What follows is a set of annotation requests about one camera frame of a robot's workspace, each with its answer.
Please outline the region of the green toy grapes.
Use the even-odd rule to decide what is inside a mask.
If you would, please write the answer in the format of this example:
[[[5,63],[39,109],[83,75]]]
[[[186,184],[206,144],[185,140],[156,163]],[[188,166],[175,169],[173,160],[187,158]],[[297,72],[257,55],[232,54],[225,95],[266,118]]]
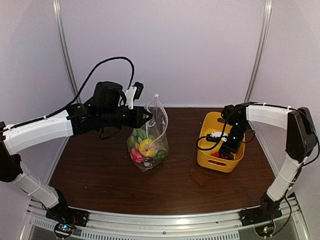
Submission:
[[[157,154],[153,157],[156,161],[162,161],[167,155],[167,152],[164,149],[159,149]]]

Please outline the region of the red toy pepper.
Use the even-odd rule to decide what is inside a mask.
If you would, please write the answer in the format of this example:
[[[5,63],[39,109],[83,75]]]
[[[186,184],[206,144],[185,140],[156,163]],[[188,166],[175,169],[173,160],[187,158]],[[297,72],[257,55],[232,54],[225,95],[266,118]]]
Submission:
[[[215,157],[215,158],[219,158],[219,153],[220,153],[220,151],[216,151],[216,152],[210,154],[210,156],[211,156],[211,157]],[[232,152],[229,152],[229,153],[227,153],[227,152],[222,152],[222,153],[225,153],[226,155],[228,155],[228,154],[233,154]]]

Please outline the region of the clear zip top bag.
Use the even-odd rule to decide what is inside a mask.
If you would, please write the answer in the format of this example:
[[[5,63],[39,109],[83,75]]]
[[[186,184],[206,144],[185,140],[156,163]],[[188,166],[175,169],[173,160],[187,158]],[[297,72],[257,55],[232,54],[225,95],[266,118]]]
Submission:
[[[135,128],[127,139],[127,148],[132,163],[142,172],[160,164],[169,153],[167,111],[156,93],[144,109],[152,114],[142,127]]]

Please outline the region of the red toy apple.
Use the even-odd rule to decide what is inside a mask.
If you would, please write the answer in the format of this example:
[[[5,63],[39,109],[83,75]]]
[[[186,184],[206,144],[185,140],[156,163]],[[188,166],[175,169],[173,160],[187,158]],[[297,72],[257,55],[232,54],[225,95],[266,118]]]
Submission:
[[[134,163],[141,163],[143,161],[143,155],[140,153],[139,149],[136,147],[130,150],[130,157]]]

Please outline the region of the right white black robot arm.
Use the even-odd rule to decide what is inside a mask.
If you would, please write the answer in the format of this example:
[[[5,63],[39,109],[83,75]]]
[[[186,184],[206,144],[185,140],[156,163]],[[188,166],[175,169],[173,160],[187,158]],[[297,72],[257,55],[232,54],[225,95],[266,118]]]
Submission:
[[[228,160],[238,151],[249,123],[266,124],[286,131],[284,162],[275,180],[262,195],[260,206],[256,210],[259,220],[269,220],[289,188],[295,184],[313,149],[319,144],[311,113],[307,107],[292,108],[246,102],[225,106],[221,117],[231,129],[218,154]]]

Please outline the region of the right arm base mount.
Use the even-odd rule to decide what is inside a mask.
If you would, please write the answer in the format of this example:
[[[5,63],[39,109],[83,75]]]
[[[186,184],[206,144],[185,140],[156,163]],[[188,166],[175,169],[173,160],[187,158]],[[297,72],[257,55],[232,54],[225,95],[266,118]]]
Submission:
[[[284,197],[273,201],[265,192],[260,198],[259,206],[243,208],[238,213],[242,226],[255,225],[281,217],[280,203],[283,199]]]

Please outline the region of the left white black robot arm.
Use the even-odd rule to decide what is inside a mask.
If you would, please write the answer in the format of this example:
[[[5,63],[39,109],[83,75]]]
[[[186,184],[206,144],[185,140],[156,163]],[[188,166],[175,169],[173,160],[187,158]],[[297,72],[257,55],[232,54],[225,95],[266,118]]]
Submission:
[[[85,103],[68,104],[53,115],[35,118],[18,124],[0,123],[0,180],[12,183],[42,203],[44,209],[58,222],[72,218],[63,194],[41,183],[25,166],[19,152],[51,140],[86,134],[91,131],[103,136],[105,128],[140,128],[152,118],[142,106],[135,106],[144,85],[135,82],[123,91],[115,82],[96,84],[93,96]]]

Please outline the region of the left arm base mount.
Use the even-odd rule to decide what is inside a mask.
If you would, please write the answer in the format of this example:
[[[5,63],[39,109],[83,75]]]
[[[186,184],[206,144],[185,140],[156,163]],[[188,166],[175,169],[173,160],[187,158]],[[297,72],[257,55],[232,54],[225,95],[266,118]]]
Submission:
[[[57,188],[55,188],[55,191],[57,192],[58,203],[51,208],[44,207],[46,210],[45,216],[59,223],[86,227],[89,212],[69,207],[63,193]]]

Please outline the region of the yellow toy lemon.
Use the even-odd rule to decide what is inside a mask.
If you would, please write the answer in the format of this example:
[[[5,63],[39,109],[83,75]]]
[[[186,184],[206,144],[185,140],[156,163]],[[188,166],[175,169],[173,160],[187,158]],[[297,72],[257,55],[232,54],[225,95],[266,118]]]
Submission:
[[[156,150],[151,147],[151,143],[148,139],[143,140],[139,144],[139,152],[144,156],[144,157],[154,157],[156,155]]]

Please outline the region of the green toy apple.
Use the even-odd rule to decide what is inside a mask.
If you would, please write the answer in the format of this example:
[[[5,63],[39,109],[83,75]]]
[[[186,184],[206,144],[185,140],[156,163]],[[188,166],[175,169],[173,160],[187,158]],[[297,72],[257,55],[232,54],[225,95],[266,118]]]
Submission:
[[[130,137],[128,138],[128,145],[130,148],[139,146],[140,143],[147,139],[146,131],[142,128],[134,128]]]

